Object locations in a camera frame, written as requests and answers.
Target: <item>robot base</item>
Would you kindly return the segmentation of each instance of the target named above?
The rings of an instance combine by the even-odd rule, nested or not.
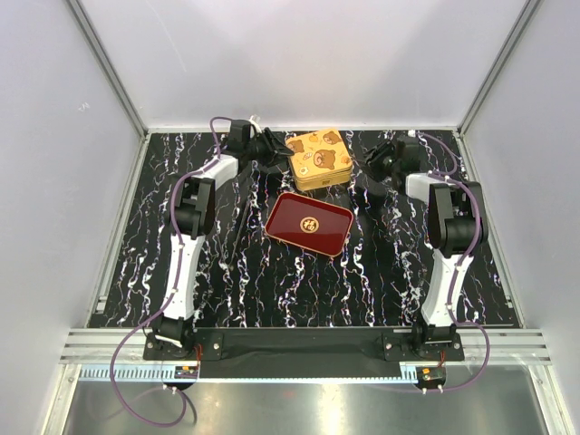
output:
[[[197,330],[195,343],[201,345],[201,361],[218,361],[221,359],[224,334],[213,331]],[[195,361],[195,350],[183,349],[171,342],[159,340],[153,333],[147,334],[143,351],[145,361]]]
[[[422,362],[438,363],[441,353],[445,352],[445,361],[465,361],[461,337],[455,333],[450,343],[425,343],[414,345],[412,332],[392,332],[382,334],[382,349],[385,361],[392,363]]]

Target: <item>black marble surface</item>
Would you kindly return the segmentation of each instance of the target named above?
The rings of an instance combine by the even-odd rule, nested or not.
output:
[[[295,135],[279,134],[281,139]],[[390,134],[342,132],[357,159]],[[452,133],[430,134],[457,153],[457,177],[465,179]],[[103,314],[93,315],[91,327],[133,326],[159,309],[169,272],[169,227],[164,220],[169,195],[180,175],[210,159],[212,145],[208,133],[152,135],[107,304]],[[426,144],[423,164],[425,169],[452,167],[436,143]],[[255,163],[218,191],[216,225],[199,258],[196,325],[411,324],[429,289],[433,263],[424,237],[426,207],[397,195],[388,182],[373,182],[355,162],[349,185],[307,194],[354,213],[343,253],[330,259],[266,236],[270,210],[286,191],[295,191],[295,185],[285,164],[262,169]],[[466,276],[458,318],[517,324],[487,245],[476,252]]]

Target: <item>red tray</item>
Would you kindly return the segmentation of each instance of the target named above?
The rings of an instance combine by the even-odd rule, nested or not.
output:
[[[266,234],[327,256],[338,256],[353,224],[353,213],[317,199],[283,193],[266,223]]]

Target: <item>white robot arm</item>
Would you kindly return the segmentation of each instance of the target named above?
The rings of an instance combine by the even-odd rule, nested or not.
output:
[[[162,304],[167,307],[150,324],[152,340],[147,345],[153,353],[162,348],[160,342],[193,348],[196,273],[199,253],[215,221],[216,190],[237,176],[250,160],[269,167],[292,155],[269,129],[259,129],[252,120],[234,120],[221,155],[175,187],[173,212],[180,234],[171,235],[169,279]]]
[[[387,140],[366,154],[365,171],[375,180],[391,179],[400,194],[428,206],[426,238],[433,247],[433,272],[409,347],[414,354],[431,357],[449,347],[460,348],[456,333],[459,296],[473,249],[487,241],[488,223],[479,183],[458,183],[440,172],[421,173],[421,150],[415,137]],[[406,345],[401,344],[402,355]]]

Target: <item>gold emblem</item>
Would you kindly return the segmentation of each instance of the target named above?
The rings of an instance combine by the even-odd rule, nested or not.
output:
[[[300,221],[300,229],[302,229],[305,233],[315,233],[319,227],[320,224],[313,217],[305,217]]]

